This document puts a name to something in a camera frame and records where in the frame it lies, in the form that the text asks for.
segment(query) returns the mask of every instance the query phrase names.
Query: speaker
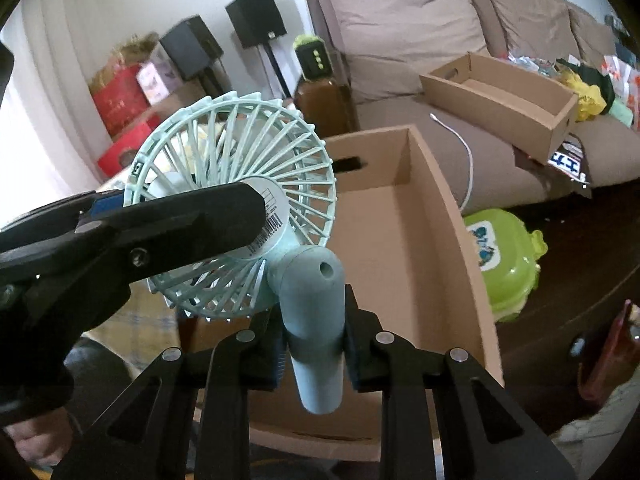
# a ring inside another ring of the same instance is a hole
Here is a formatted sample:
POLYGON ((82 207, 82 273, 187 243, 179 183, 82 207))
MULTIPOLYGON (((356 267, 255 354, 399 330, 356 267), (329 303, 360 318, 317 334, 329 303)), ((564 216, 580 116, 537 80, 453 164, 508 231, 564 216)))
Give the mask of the speaker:
POLYGON ((160 44, 188 81, 222 57, 223 51, 200 16, 191 16, 175 25, 160 44))
POLYGON ((234 0, 226 6, 226 13, 243 48, 267 44, 287 33, 273 0, 234 0))

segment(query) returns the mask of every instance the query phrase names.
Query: green lid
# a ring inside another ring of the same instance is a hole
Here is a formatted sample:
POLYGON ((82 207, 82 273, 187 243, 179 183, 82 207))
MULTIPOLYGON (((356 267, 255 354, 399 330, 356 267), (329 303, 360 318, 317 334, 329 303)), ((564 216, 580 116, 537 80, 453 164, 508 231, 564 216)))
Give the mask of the green lid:
POLYGON ((502 209, 465 218, 478 250, 478 264, 495 319, 512 319, 538 284, 536 261, 546 253, 542 232, 527 232, 523 222, 502 209))

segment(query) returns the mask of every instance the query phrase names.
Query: fan guard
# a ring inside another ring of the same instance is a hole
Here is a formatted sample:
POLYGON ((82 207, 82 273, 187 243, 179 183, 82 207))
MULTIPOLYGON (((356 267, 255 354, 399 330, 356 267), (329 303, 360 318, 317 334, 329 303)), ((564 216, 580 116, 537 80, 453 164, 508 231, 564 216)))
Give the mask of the fan guard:
POLYGON ((277 302, 270 262, 298 245, 326 245, 336 193, 324 140, 298 110, 259 92, 205 97, 160 124, 132 163, 124 205, 238 181, 265 197, 261 234, 246 248, 151 277, 150 290, 169 307, 207 319, 250 316, 277 302))

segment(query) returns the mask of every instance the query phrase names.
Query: red box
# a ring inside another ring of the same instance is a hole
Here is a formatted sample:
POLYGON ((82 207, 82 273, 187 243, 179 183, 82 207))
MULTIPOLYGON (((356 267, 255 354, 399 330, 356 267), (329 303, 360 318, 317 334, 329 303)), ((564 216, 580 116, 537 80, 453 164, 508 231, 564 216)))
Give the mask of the red box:
POLYGON ((140 64, 120 70, 107 86, 93 95, 95 107, 111 137, 149 108, 136 79, 139 71, 140 64))
POLYGON ((114 140, 113 146, 104 152, 98 160, 100 169, 111 178, 129 166, 142 143, 160 123, 160 117, 152 115, 146 118, 144 122, 138 123, 120 134, 118 139, 114 140))

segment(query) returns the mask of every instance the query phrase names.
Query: fan hub label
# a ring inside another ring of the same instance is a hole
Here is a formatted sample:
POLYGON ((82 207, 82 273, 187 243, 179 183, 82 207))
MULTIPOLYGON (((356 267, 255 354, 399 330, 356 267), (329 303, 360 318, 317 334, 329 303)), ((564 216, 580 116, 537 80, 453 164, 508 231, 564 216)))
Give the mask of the fan hub label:
POLYGON ((289 200, 273 180, 251 176, 240 182, 253 187, 264 199, 266 220, 260 234, 246 247, 231 251, 236 258, 257 258, 268 253, 282 238, 289 222, 289 200))

